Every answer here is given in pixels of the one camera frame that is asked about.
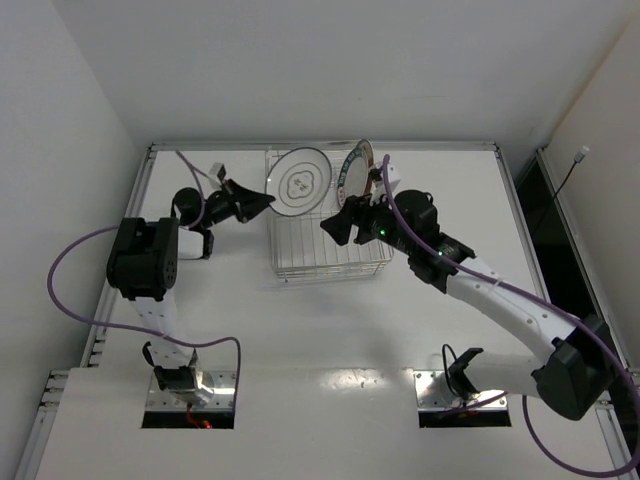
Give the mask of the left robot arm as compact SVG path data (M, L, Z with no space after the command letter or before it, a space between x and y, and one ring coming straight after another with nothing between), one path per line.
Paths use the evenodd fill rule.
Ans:
M207 198L192 187L179 190L168 217L121 221L107 262L107 281L131 303L142 326L150 331L142 354L160 390L198 406L214 395L213 377L201 368L197 349L171 341L184 333L172 292L179 260L209 259L213 225L231 217L246 223L274 201L272 195L228 179Z

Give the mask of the dark teal rimmed plate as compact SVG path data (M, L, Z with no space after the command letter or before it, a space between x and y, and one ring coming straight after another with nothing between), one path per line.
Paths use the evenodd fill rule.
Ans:
M365 183L365 159L362 151L355 146L345 158L336 181L336 198L341 209L350 196L363 196Z

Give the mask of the orange sunburst plate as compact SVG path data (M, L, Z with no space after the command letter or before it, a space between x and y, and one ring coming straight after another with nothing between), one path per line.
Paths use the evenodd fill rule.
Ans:
M365 183L363 187L363 195L371 192L372 180L369 176L370 169L374 166L374 151L371 143L367 139L362 139L356 145L363 153L365 159Z

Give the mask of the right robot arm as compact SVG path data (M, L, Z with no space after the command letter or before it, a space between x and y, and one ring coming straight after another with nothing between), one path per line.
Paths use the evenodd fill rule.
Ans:
M406 190L393 204L351 196L320 226L339 245L379 240L405 254L422 282L481 312L527 348L525 355L469 348L443 375L446 397L467 401L483 390L503 390L581 419L622 373L607 323L595 315L577 319L517 292L470 247L442 232L437 217L430 194Z

